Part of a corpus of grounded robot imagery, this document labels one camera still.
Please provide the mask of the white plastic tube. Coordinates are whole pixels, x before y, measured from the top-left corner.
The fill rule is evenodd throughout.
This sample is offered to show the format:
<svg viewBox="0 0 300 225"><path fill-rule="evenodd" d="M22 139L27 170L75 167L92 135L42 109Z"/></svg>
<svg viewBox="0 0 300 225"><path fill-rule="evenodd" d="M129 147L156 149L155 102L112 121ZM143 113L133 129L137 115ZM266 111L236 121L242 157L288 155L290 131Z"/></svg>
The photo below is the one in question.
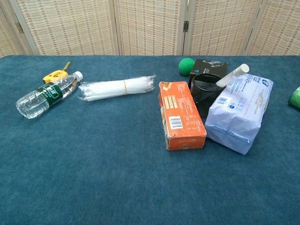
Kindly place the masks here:
<svg viewBox="0 0 300 225"><path fill-rule="evenodd" d="M248 72L249 72L249 66L247 64L241 64L239 67L234 69L232 72L228 73L225 77L217 81L215 84L218 87L223 88L228 84L230 84L232 80L234 80L235 78L244 75L245 73Z"/></svg>

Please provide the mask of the orange cardboard box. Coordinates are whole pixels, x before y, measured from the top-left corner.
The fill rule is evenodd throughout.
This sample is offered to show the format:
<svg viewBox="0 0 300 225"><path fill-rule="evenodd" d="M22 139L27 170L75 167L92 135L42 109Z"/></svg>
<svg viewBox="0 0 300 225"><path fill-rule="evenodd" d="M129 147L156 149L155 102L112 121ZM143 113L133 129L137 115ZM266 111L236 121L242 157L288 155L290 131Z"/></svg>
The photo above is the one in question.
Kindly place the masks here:
<svg viewBox="0 0 300 225"><path fill-rule="evenodd" d="M158 98L166 149L203 148L207 132L187 82L160 82Z"/></svg>

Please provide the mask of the bundle of white plastic straws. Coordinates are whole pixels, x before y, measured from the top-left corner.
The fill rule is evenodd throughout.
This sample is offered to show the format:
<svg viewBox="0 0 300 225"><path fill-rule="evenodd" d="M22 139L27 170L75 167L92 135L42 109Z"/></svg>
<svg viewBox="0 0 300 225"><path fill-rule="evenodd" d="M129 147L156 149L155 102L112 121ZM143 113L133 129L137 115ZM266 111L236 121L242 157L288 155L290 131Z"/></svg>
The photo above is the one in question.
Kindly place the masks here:
<svg viewBox="0 0 300 225"><path fill-rule="evenodd" d="M125 79L128 92L127 95L147 93L152 91L154 89L154 79L156 77L156 75L151 75ZM78 88L81 91L78 98L84 101L94 101L125 95L123 80L107 82L82 82Z"/></svg>

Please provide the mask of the black mesh pen holder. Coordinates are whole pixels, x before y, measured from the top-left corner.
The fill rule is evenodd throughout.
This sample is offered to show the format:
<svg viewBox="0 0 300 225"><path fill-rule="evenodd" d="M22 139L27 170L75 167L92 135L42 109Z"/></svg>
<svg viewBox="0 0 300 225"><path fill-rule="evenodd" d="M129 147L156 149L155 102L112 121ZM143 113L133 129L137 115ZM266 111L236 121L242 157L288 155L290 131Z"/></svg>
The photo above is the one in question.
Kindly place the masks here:
<svg viewBox="0 0 300 225"><path fill-rule="evenodd" d="M224 89L216 85L220 79L213 74L200 74L192 79L191 94L202 118L208 116L210 106Z"/></svg>

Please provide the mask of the green ball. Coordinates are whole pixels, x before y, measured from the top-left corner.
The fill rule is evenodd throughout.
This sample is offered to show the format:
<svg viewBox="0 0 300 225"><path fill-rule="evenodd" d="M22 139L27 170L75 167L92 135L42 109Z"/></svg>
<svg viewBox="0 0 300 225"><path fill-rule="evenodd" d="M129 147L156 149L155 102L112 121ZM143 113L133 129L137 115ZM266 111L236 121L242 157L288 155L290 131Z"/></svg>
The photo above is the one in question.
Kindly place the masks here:
<svg viewBox="0 0 300 225"><path fill-rule="evenodd" d="M191 58L182 59L178 64L179 73L181 75L189 75L194 64L195 61Z"/></svg>

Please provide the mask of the blue tablecloth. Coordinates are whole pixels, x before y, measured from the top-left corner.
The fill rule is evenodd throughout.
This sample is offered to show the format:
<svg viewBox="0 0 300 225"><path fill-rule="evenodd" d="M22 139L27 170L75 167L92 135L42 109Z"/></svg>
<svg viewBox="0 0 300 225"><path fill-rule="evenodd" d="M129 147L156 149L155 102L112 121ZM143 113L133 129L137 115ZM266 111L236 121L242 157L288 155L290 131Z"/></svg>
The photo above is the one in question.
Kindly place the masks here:
<svg viewBox="0 0 300 225"><path fill-rule="evenodd" d="M300 56L215 56L273 81L246 155L207 140L168 151L158 88L86 102L74 92L29 120L16 101L70 61L87 82L188 81L181 56L0 58L0 225L300 225Z"/></svg>

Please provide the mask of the black cardboard box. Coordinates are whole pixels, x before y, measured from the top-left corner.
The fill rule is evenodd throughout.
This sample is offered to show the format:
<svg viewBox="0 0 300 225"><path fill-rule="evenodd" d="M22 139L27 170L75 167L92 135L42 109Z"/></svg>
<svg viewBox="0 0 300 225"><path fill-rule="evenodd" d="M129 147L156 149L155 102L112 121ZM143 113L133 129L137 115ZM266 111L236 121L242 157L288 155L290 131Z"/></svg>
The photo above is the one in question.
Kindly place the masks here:
<svg viewBox="0 0 300 225"><path fill-rule="evenodd" d="M227 75L227 65L227 62L197 59L189 74L189 88L192 88L192 80L195 76L196 81L216 83Z"/></svg>

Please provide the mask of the pale blue tissue pack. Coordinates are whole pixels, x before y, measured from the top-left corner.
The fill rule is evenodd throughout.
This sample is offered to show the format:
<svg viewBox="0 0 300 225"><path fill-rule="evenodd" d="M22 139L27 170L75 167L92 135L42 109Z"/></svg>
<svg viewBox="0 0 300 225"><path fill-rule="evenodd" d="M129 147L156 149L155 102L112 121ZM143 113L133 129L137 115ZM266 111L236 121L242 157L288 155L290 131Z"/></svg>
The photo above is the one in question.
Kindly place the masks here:
<svg viewBox="0 0 300 225"><path fill-rule="evenodd" d="M247 154L267 109L273 81L251 74L234 79L210 106L207 137L240 154Z"/></svg>

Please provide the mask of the yellow tape measure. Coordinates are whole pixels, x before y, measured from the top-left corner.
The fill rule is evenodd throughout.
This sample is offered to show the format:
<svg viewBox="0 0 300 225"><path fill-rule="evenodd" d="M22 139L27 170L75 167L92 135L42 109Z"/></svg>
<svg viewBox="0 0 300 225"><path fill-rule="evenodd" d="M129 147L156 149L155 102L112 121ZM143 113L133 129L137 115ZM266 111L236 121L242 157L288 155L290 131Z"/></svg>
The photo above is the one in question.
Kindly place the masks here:
<svg viewBox="0 0 300 225"><path fill-rule="evenodd" d="M67 73L66 70L67 70L68 66L70 65L70 63L71 63L71 62L68 61L62 70L56 70L56 71L53 71L53 72L51 72L50 74L46 75L46 76L43 78L43 82L44 82L44 83L49 83L49 82L52 82L52 81L54 81L54 80L61 79L61 78L64 78L64 77L67 77L67 76L68 76L68 73Z"/></svg>

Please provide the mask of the clear water bottle green label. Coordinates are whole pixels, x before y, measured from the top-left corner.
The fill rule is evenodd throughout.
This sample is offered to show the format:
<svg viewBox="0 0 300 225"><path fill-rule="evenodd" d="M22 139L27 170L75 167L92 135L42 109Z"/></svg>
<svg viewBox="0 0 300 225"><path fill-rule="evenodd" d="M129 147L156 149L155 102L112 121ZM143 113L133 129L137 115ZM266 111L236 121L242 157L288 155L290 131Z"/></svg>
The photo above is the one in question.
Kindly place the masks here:
<svg viewBox="0 0 300 225"><path fill-rule="evenodd" d="M15 106L27 119L38 117L52 105L69 96L82 79L82 73L76 71L67 77L48 82L17 100Z"/></svg>

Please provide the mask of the woven folding screen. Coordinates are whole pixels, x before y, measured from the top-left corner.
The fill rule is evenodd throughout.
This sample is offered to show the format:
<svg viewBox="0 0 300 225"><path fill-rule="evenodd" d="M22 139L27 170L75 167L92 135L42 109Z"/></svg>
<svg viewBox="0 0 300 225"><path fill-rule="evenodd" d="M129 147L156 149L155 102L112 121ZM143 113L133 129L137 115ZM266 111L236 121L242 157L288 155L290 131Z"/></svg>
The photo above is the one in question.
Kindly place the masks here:
<svg viewBox="0 0 300 225"><path fill-rule="evenodd" d="M0 0L17 54L300 56L300 0Z"/></svg>

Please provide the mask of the green plastic object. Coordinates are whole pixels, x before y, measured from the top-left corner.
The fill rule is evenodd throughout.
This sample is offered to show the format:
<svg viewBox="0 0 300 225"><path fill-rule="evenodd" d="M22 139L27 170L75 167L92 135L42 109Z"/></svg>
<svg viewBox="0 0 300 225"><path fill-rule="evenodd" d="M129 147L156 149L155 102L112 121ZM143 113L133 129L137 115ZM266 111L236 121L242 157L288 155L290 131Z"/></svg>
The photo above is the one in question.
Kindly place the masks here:
<svg viewBox="0 0 300 225"><path fill-rule="evenodd" d="M288 104L300 109L300 86L293 92Z"/></svg>

